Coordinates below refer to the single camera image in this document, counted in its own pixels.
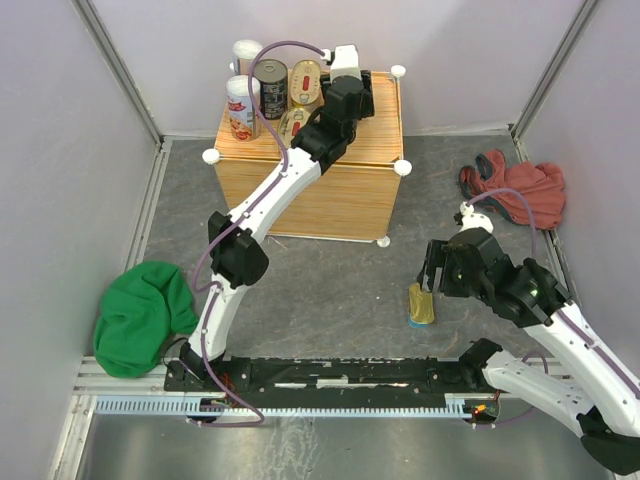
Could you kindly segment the gold rectangular tin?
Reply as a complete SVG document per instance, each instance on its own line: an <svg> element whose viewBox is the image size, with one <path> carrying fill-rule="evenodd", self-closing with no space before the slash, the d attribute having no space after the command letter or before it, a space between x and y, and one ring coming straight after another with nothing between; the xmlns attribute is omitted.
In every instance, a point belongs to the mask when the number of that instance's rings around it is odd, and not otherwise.
<svg viewBox="0 0 640 480"><path fill-rule="evenodd" d="M433 294L424 291L419 283L413 283L408 290L409 320L412 328L425 328L435 320Z"/></svg>

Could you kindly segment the red oval tin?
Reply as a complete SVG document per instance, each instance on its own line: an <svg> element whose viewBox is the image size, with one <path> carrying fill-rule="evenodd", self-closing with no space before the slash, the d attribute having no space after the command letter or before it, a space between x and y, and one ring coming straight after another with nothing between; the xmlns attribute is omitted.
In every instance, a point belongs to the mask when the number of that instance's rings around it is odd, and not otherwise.
<svg viewBox="0 0 640 480"><path fill-rule="evenodd" d="M289 77L289 96L294 107L313 112L320 104L322 71L314 60L301 60L292 69Z"/></svg>
<svg viewBox="0 0 640 480"><path fill-rule="evenodd" d="M283 114L277 132L286 148L291 146L293 138L306 125L310 116L311 112L303 107L292 107Z"/></svg>

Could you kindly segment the dark blue round can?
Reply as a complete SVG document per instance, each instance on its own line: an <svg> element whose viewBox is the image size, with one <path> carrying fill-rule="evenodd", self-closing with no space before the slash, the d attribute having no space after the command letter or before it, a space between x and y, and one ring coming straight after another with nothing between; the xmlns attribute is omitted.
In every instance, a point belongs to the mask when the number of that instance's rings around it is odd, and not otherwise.
<svg viewBox="0 0 640 480"><path fill-rule="evenodd" d="M264 117L280 119L288 106L288 68L279 60L260 60L254 68L254 77L260 83L260 106Z"/></svg>

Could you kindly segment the wooden cube cabinet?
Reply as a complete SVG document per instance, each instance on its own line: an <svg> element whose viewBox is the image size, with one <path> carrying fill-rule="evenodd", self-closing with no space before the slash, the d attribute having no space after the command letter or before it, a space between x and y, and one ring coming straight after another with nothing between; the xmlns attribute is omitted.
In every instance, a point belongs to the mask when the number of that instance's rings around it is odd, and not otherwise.
<svg viewBox="0 0 640 480"><path fill-rule="evenodd" d="M271 235L377 241L388 235L404 154L400 86L388 72L372 73L375 115L360 121L356 139L320 179L300 193L272 225ZM224 110L214 148L227 208L244 201L277 166L276 140L262 128L252 141L232 136Z"/></svg>

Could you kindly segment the tall white-lid can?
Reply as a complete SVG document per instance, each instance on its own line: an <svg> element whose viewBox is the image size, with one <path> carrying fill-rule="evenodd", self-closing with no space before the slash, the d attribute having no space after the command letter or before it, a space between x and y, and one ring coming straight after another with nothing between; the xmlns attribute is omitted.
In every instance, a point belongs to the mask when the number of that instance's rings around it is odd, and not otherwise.
<svg viewBox="0 0 640 480"><path fill-rule="evenodd" d="M252 141L260 135L260 83L247 75L236 75L226 83L227 112L232 136Z"/></svg>
<svg viewBox="0 0 640 480"><path fill-rule="evenodd" d="M235 75L247 75L256 56L262 51L263 45L255 40L242 39L232 46L233 61L230 64Z"/></svg>

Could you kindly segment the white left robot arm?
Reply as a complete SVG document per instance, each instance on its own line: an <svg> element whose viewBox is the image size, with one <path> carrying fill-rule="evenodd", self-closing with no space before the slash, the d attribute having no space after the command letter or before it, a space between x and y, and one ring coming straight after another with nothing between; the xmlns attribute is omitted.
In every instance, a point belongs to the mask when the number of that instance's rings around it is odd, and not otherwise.
<svg viewBox="0 0 640 480"><path fill-rule="evenodd" d="M324 104L291 141L282 161L240 205L208 221L212 235L198 261L211 261L210 281L196 292L208 297L198 326L181 347L187 379L209 390L221 378L216 361L224 356L227 335L239 304L266 273L269 259L261 247L271 226L289 204L338 160L356 138L357 123L374 115L372 73L321 77Z"/></svg>

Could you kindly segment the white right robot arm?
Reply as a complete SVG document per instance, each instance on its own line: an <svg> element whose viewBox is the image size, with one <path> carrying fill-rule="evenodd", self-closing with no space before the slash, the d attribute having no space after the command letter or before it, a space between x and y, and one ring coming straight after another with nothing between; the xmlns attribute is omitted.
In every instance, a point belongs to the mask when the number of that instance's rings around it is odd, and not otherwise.
<svg viewBox="0 0 640 480"><path fill-rule="evenodd" d="M639 379L589 325L567 289L532 258L514 265L495 237L471 228L429 242L417 277L449 297L473 297L548 350L570 376L567 385L482 339L488 352L462 362L460 382L518 396L571 430L601 466L622 476L639 471Z"/></svg>

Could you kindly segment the red cloth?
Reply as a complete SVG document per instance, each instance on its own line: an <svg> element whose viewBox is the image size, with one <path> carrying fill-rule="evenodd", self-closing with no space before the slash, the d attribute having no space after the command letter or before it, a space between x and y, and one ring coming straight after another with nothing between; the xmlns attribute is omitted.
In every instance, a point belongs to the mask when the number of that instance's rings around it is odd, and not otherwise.
<svg viewBox="0 0 640 480"><path fill-rule="evenodd" d="M554 229L563 219L566 204L564 174L553 163L534 165L525 161L509 167L504 153L493 149L478 154L473 165L463 166L457 183L467 200L492 192L477 205L499 213L513 224L529 224L527 209L514 193L498 192L498 189L509 188L524 197L537 229Z"/></svg>

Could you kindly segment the green cloth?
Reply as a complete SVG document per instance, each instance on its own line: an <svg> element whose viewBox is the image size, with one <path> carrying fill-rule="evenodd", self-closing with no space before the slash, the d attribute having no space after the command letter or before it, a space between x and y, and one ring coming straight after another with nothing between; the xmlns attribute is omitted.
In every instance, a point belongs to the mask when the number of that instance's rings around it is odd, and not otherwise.
<svg viewBox="0 0 640 480"><path fill-rule="evenodd" d="M116 378L147 374L170 337L195 330L198 316L193 302L176 265L149 261L127 270L111 283L100 302L93 334L97 362Z"/></svg>

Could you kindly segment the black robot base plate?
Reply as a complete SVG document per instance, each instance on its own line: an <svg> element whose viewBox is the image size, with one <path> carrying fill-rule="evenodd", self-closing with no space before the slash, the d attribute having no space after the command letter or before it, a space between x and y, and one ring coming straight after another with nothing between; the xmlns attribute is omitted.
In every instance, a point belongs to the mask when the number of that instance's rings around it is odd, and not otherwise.
<svg viewBox="0 0 640 480"><path fill-rule="evenodd" d="M294 360L233 357L218 378L258 409L443 407L447 394L493 397L478 368L433 358Z"/></svg>

